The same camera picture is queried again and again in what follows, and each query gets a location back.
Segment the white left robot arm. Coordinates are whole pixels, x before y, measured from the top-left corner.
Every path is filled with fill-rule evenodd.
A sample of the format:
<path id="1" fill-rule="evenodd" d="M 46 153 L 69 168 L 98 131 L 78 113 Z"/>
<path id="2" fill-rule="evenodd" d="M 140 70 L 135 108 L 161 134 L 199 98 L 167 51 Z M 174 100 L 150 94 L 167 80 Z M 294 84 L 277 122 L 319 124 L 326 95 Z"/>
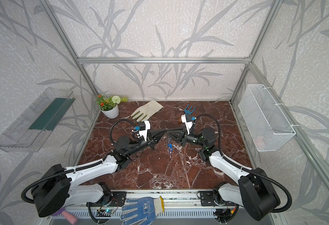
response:
<path id="1" fill-rule="evenodd" d="M 29 187 L 38 216 L 44 218 L 53 215 L 73 204 L 99 202 L 107 193 L 105 186 L 85 183 L 126 168 L 132 162 L 131 155 L 148 147 L 154 149 L 165 133 L 166 130 L 147 130 L 147 134 L 137 140 L 122 136 L 113 145 L 113 152 L 103 159 L 66 168 L 60 164 L 52 166 Z"/>

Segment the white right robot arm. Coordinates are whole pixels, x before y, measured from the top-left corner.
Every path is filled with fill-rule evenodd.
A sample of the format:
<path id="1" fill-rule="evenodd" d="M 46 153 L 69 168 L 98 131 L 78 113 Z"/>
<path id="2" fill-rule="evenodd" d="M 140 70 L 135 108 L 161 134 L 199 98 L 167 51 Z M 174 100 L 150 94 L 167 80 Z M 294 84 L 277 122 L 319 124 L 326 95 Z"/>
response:
<path id="1" fill-rule="evenodd" d="M 200 134 L 188 134 L 187 131 L 171 129 L 167 131 L 175 142 L 186 145 L 200 145 L 198 152 L 202 161 L 225 173 L 237 185 L 221 183 L 213 188 L 213 199 L 217 205 L 227 202 L 242 206 L 248 214 L 259 221 L 271 213 L 281 204 L 281 201 L 272 186 L 265 179 L 266 173 L 257 168 L 255 170 L 243 166 L 224 155 L 216 146 L 217 137 L 211 128 L 205 128 Z"/>

